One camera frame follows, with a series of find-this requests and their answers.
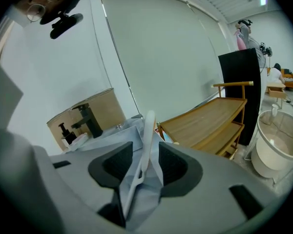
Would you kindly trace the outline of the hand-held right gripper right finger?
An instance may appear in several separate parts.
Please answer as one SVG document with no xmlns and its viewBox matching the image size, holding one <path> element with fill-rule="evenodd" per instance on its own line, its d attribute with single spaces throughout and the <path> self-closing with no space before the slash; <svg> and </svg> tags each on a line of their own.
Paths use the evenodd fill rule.
<svg viewBox="0 0 293 234">
<path fill-rule="evenodd" d="M 165 142 L 159 143 L 159 165 L 164 184 L 161 197 L 185 196 L 203 177 L 203 168 L 196 159 Z"/>
</svg>

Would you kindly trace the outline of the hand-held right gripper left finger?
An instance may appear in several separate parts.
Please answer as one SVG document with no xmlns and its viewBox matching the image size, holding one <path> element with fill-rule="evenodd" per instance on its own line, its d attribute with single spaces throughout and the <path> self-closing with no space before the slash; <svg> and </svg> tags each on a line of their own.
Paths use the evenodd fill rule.
<svg viewBox="0 0 293 234">
<path fill-rule="evenodd" d="M 132 164 L 132 149 L 133 142 L 129 141 L 95 158 L 88 166 L 88 173 L 101 187 L 118 188 Z"/>
</svg>

